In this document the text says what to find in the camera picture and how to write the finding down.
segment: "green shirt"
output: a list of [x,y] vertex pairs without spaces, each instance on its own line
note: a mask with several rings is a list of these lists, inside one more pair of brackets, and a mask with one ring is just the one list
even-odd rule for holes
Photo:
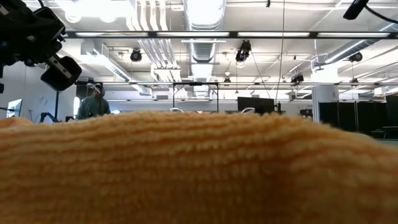
[[101,97],[97,99],[94,96],[89,96],[84,98],[81,102],[78,113],[76,115],[77,119],[87,119],[91,116],[98,116],[104,114],[110,114],[109,103]]

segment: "terry cloth fabric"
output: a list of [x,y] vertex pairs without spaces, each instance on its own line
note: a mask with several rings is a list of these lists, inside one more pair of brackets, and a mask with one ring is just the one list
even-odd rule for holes
[[398,149],[300,118],[8,124],[0,223],[398,222]]

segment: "white pillar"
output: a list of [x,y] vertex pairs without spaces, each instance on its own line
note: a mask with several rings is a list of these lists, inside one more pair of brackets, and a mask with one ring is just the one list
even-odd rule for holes
[[[312,69],[312,82],[314,83],[338,83],[338,72],[335,64],[323,66],[323,70]],[[313,120],[320,122],[319,103],[337,102],[339,98],[337,85],[321,85],[312,88]]]

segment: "ceiling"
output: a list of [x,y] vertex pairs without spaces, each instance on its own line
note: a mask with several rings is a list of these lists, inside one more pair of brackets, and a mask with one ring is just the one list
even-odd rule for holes
[[[25,2],[32,9],[39,6],[36,1]],[[272,0],[270,8],[264,7],[264,2],[266,1],[227,0],[223,30],[377,31],[388,24],[368,13],[368,11],[363,11],[356,20],[344,20],[345,8],[352,3],[352,0],[341,2],[341,5],[337,8],[333,7],[340,0],[286,0],[285,10],[282,0]],[[124,7],[125,4],[129,4],[128,1],[111,1],[106,9],[107,12],[120,12],[119,17],[112,23],[102,22],[98,17],[83,17],[80,22],[74,24],[67,22],[64,10],[60,9],[55,1],[44,1],[44,3],[52,7],[56,15],[71,30],[128,30],[124,17],[124,13],[128,13]],[[169,29],[185,30],[184,14],[180,10],[182,0],[168,0],[166,5]],[[369,5],[376,7],[375,10],[384,16],[398,19],[398,2],[396,0],[370,0]],[[190,75],[188,46],[181,43],[180,39],[172,39],[171,41],[177,63],[181,68],[181,76],[182,78],[188,77]],[[228,39],[225,41],[225,43],[219,44],[216,51],[216,65],[213,67],[212,73],[215,79],[222,81],[225,78],[225,72],[230,72],[232,82],[258,82],[261,81],[259,75],[268,82],[277,82],[280,77],[290,81],[289,77],[292,74],[288,72],[303,60],[312,59],[315,54],[330,53],[350,40],[318,40],[316,42],[317,51],[315,51],[314,40],[283,40],[282,49],[282,40],[253,39],[250,40],[252,55],[246,60],[243,68],[237,68],[234,61],[236,49],[240,46],[242,40]],[[68,40],[64,44],[61,54],[75,57],[85,69],[86,75],[103,81],[118,80],[102,64],[87,62],[84,59],[86,55],[83,57],[80,55],[81,42],[82,40]],[[104,44],[107,46],[110,49],[109,57],[118,66],[129,72],[135,80],[152,80],[150,76],[151,61],[144,52],[141,62],[131,62],[130,60],[132,49],[139,48],[136,39],[95,39],[94,42],[97,45]],[[338,62],[340,80],[348,81],[353,76],[375,71],[385,65],[397,62],[398,51],[394,48],[397,45],[398,40],[380,41],[362,50],[361,53],[364,56],[362,62],[354,63],[353,67],[351,67],[350,62]],[[303,72],[306,81],[310,79],[310,69],[301,72]],[[364,82],[378,81],[396,75],[398,75],[398,67],[369,77]]]

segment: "wall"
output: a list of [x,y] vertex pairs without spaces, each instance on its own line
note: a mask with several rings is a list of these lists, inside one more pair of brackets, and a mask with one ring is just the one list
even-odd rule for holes
[[[4,76],[1,80],[5,87],[0,95],[0,106],[7,107],[9,101],[22,99],[21,116],[35,121],[40,120],[41,112],[55,114],[56,92],[40,80],[44,73],[42,68],[28,68],[22,62],[13,66],[4,67]],[[66,115],[73,115],[73,97],[76,95],[76,87],[60,93],[58,118],[65,119]],[[0,118],[5,118],[6,112],[0,111]]]

